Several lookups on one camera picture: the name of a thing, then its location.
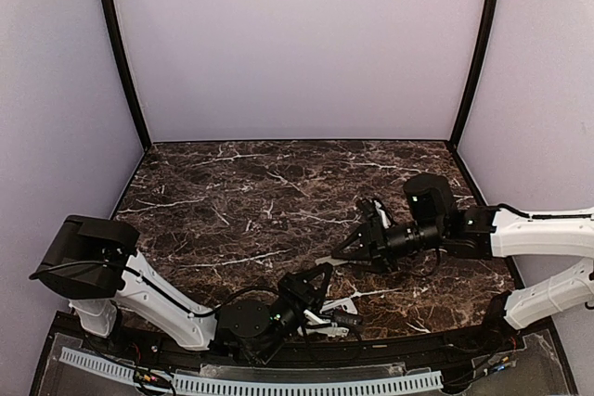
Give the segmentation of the grey battery cover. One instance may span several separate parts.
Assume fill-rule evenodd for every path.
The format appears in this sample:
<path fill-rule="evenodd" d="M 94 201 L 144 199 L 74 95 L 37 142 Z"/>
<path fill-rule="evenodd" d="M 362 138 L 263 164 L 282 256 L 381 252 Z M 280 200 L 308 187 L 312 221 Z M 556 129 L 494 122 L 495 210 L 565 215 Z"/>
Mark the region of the grey battery cover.
<path fill-rule="evenodd" d="M 315 260 L 316 265 L 323 264 L 323 263 L 329 263 L 332 266 L 341 266 L 344 264 L 348 264 L 349 261 L 344 260 L 344 259 L 335 259 L 335 258 L 332 258 L 331 256 L 325 256 L 325 257 L 318 258 Z"/>

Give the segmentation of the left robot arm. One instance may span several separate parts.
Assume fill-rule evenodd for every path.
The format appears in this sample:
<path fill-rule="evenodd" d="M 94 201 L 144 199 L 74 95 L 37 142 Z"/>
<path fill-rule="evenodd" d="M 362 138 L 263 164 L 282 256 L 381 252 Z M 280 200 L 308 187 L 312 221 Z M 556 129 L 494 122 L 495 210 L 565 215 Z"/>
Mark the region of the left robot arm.
<path fill-rule="evenodd" d="M 214 351 L 267 364 L 289 337 L 344 336 L 347 329 L 321 315 L 332 266 L 322 263 L 285 274 L 266 304 L 248 298 L 266 287 L 246 287 L 210 309 L 168 283 L 136 247 L 138 231 L 114 220 L 71 215 L 50 244 L 32 280 L 67 299 L 83 330 L 111 355 L 131 347 L 117 324 L 120 308 L 132 311 L 188 351 Z"/>

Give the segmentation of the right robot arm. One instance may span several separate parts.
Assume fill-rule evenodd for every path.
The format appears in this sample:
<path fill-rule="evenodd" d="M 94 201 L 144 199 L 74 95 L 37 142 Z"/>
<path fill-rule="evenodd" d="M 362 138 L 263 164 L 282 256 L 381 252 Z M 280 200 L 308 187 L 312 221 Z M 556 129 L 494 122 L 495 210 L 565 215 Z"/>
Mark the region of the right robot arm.
<path fill-rule="evenodd" d="M 364 199 L 360 224 L 330 257 L 336 263 L 361 264 L 374 274 L 392 273 L 400 260 L 426 250 L 451 257 L 491 260 L 522 255 L 572 256 L 574 266 L 531 287 L 506 291 L 491 299 L 484 325 L 473 344 L 492 353 L 506 342 L 510 329 L 583 304 L 593 307 L 593 210 L 520 211 L 496 206 L 458 208 L 442 175 L 421 173 L 403 185 L 412 220 L 397 224 L 377 199 Z"/>

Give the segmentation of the white remote control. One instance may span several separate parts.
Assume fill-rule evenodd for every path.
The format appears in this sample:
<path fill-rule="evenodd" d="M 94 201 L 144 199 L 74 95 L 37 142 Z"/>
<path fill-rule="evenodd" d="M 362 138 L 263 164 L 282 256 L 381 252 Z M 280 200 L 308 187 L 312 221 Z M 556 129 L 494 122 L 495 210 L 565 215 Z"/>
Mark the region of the white remote control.
<path fill-rule="evenodd" d="M 326 300 L 320 310 L 321 316 L 329 319 L 340 318 L 344 313 L 358 315 L 358 310 L 351 298 Z"/>

